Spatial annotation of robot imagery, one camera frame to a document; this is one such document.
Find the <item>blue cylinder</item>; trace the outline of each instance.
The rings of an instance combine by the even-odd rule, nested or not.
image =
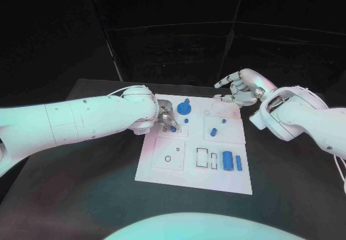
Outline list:
[[[213,136],[213,137],[215,137],[215,135],[217,135],[217,131],[218,131],[218,129],[214,128],[213,131],[211,131],[211,136]]]
[[[190,98],[185,99],[185,102],[182,102],[179,105],[178,105],[178,112],[182,114],[182,115],[188,115],[191,112],[192,112],[192,106],[191,106],[191,100]]]
[[[237,161],[237,169],[239,171],[243,171],[243,161],[241,161],[241,156],[236,156],[236,161]]]
[[[224,170],[233,171],[234,167],[234,156],[231,151],[223,152],[223,162],[224,162]]]

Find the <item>dark table surface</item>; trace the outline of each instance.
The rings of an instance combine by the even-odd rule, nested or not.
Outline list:
[[[80,79],[68,99],[136,83]],[[155,93],[213,97],[230,90],[146,84]],[[346,195],[334,156],[308,134],[290,142],[241,109],[253,195],[135,181],[145,136],[132,130],[34,154],[0,205],[2,239],[103,239],[169,213],[239,217],[306,239],[344,239]]]

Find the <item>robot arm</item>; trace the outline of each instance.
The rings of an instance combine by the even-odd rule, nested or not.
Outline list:
[[[146,134],[155,123],[179,129],[172,103],[158,100],[145,86],[130,87],[123,97],[109,95],[2,108],[0,176],[22,159],[45,149],[102,138],[126,129],[138,135]]]
[[[234,102],[240,107],[256,104],[260,99],[260,110],[250,117],[260,130],[269,128],[286,141],[308,133],[321,149],[335,155],[335,161],[337,156],[346,159],[346,108],[329,109],[325,101],[308,88],[277,88],[252,69],[233,73],[215,87],[220,88],[227,83],[231,83],[233,95],[217,95],[214,98]]]

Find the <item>robotic hand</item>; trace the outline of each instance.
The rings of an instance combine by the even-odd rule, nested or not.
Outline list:
[[[123,95],[113,94],[125,90]],[[0,176],[34,153],[132,129],[151,132],[155,123],[181,128],[172,103],[158,100],[146,86],[126,87],[107,96],[0,108]]]
[[[240,107],[256,104],[260,99],[260,110],[250,117],[250,121],[260,130],[267,127],[286,141],[308,133],[322,150],[334,154],[345,181],[337,156],[341,157],[346,167],[344,160],[346,159],[346,108],[329,108],[308,88],[301,86],[277,88],[273,82],[252,69],[228,75],[215,84],[215,88],[228,83],[231,83],[233,95],[215,95],[214,99],[234,102]]]

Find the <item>white board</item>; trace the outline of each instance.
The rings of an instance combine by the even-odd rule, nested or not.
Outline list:
[[[164,125],[158,124],[151,129],[135,180],[253,195],[239,105],[205,97],[162,94],[156,97],[172,102],[175,119],[182,128],[177,132],[171,128],[165,131]],[[192,110],[188,115],[181,115],[178,105],[187,98]],[[217,135],[211,136],[214,128],[218,129]],[[208,167],[198,166],[198,149],[208,150]],[[224,151],[233,152],[234,171],[224,170]],[[243,171],[237,168],[237,156],[241,156]]]

